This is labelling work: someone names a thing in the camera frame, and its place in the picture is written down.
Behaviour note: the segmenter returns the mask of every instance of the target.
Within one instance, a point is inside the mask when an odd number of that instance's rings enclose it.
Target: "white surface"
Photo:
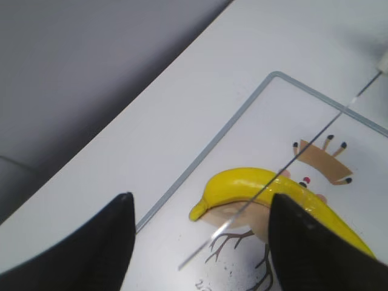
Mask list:
[[[122,290],[195,290],[204,280],[211,290],[248,290],[263,277],[265,267],[255,269],[264,257],[264,244],[258,238],[229,240],[218,261],[206,259],[213,251],[204,249],[182,272],[177,266],[203,243],[216,227],[204,221],[191,222],[189,213],[202,197],[209,178],[235,167],[258,167],[277,172],[290,160],[293,143],[310,140],[338,111],[312,95],[275,78],[257,97],[235,125],[203,162],[187,178],[173,197],[140,231],[130,269]],[[388,263],[388,138],[358,121],[342,116],[315,143],[319,148],[328,134],[334,134],[326,152],[334,153],[343,141],[345,151],[337,160],[352,170],[353,182],[334,186],[313,167],[296,161],[289,167],[291,178],[311,179],[308,188],[324,195],[328,205],[356,231],[380,260]],[[245,233],[249,228],[227,233]],[[280,290],[277,280],[271,290]],[[269,280],[260,289],[264,290]]]
[[[0,226],[0,270],[63,239],[119,192],[134,192],[139,220],[274,70],[348,101],[385,51],[387,6],[385,0],[235,1]],[[356,111],[388,127],[387,92],[381,78]]]

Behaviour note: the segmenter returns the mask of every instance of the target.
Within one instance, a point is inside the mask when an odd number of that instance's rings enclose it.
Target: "white table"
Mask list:
[[[115,195],[139,221],[272,71],[346,103],[388,47],[386,0],[237,0],[0,226],[0,272],[62,240]],[[353,109],[388,128],[388,79]]]

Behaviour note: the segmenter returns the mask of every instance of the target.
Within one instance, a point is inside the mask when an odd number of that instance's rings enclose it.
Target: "yellow banana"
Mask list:
[[[275,173],[258,168],[230,169],[215,175],[207,183],[199,203],[190,212],[190,219],[196,221],[215,206],[249,200],[274,176]],[[329,206],[314,193],[289,178],[279,176],[255,199],[255,202],[270,207],[276,193],[289,195],[328,229],[366,254],[374,256],[361,238]]]

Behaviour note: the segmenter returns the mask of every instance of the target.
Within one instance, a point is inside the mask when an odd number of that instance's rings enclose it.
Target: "cartoon crown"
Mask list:
[[[298,157],[298,160],[312,166],[313,168],[316,168],[333,185],[349,184],[352,182],[352,179],[351,178],[344,179],[344,178],[353,174],[352,171],[350,171],[346,166],[344,166],[341,162],[339,162],[335,158],[346,149],[347,144],[346,142],[343,142],[341,144],[341,147],[334,154],[330,155],[326,152],[326,148],[333,138],[334,138],[333,135],[329,135],[326,138],[322,149],[320,149],[319,147],[316,147],[313,144],[310,145],[306,149],[306,151],[301,156]],[[307,144],[308,144],[307,141],[304,141],[303,139],[301,139],[299,151],[303,149]],[[298,154],[297,142],[293,143],[293,153],[295,155]]]

